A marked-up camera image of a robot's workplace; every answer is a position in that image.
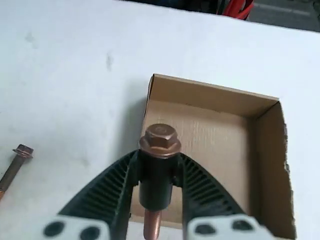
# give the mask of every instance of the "bolt head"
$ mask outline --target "bolt head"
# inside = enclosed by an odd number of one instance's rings
[[[145,139],[151,148],[169,149],[178,140],[176,130],[166,124],[154,124],[145,131]]]
[[[13,151],[23,158],[30,159],[32,158],[32,153],[34,150],[26,145],[19,144],[19,146],[16,149],[13,149]]]
[[[180,152],[181,143],[176,130],[167,124],[150,125],[139,141],[140,149],[159,158],[166,158]]]

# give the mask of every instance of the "red cable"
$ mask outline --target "red cable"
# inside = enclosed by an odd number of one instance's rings
[[[254,0],[231,0],[226,6],[223,15],[236,19],[246,19],[253,6]]]

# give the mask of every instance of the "white surface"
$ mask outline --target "white surface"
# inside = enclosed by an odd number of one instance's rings
[[[153,73],[280,97],[297,234],[319,236],[319,43],[318,33],[124,1],[1,1],[0,173],[18,144],[34,159],[0,203],[0,238],[55,214],[136,148]]]

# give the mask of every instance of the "cardboard box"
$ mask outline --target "cardboard box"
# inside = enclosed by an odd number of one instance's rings
[[[173,126],[181,151],[210,172],[248,215],[276,237],[296,238],[286,125],[277,98],[154,74],[142,131],[155,123]],[[138,187],[131,213],[133,221],[143,220]],[[175,187],[161,224],[181,228],[181,222],[182,194]]]

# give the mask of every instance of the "bolt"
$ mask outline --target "bolt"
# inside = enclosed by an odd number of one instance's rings
[[[150,125],[140,138],[139,148],[146,154],[168,159],[181,150],[177,131],[170,125],[158,123]],[[143,236],[145,240],[157,240],[160,232],[161,211],[144,210]]]
[[[32,158],[34,150],[28,146],[20,144],[16,149],[13,149],[13,151],[16,153],[16,156],[0,180],[0,200],[8,190],[24,161]]]
[[[176,130],[167,124],[150,125],[140,138],[139,148],[145,153],[161,159],[167,159],[181,150]]]
[[[161,211],[144,211],[143,237],[157,240],[160,232]]]

